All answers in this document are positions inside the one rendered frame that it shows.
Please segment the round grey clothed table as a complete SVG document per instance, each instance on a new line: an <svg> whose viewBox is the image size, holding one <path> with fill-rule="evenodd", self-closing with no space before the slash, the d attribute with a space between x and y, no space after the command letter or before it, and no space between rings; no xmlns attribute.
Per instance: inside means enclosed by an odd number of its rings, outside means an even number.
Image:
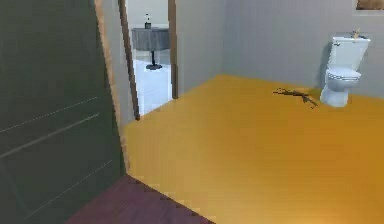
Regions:
<svg viewBox="0 0 384 224"><path fill-rule="evenodd" d="M157 70L162 68L160 64L156 63L155 52L170 48L168 28L133 28L132 42L135 50L149 51L151 53L151 63L146 66L147 69Z"/></svg>

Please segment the dark thin floor object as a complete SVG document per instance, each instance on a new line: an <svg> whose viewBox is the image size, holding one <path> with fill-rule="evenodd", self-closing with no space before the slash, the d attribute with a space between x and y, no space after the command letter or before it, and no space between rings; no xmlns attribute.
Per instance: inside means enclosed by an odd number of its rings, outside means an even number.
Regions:
<svg viewBox="0 0 384 224"><path fill-rule="evenodd" d="M287 90L284 88L278 88L276 91L274 91L274 94L280 94L280 95L286 95L286 96L293 96L293 97L300 97L304 104L309 103L310 108L314 109L318 106L318 104L310 97L309 94L299 92L297 90Z"/></svg>

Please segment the dark green room door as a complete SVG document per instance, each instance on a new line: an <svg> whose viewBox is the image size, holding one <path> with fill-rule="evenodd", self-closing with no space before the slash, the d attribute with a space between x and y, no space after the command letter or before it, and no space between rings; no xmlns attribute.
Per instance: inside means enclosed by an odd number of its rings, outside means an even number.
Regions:
<svg viewBox="0 0 384 224"><path fill-rule="evenodd" d="M120 162L94 0L0 0L0 224L64 224Z"/></svg>

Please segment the white toilet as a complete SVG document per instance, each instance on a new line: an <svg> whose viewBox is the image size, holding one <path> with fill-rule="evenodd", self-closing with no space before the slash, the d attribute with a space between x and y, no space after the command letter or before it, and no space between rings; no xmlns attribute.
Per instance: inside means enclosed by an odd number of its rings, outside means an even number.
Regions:
<svg viewBox="0 0 384 224"><path fill-rule="evenodd" d="M332 107L345 107L349 92L359 82L358 72L371 40L362 37L335 36L324 74L324 87L320 101Z"/></svg>

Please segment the framed wall picture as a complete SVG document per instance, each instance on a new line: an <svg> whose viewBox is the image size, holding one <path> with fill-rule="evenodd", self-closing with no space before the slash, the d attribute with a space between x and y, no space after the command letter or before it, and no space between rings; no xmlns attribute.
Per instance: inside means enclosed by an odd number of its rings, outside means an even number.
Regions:
<svg viewBox="0 0 384 224"><path fill-rule="evenodd" d="M353 12L359 16L384 16L384 0L355 0Z"/></svg>

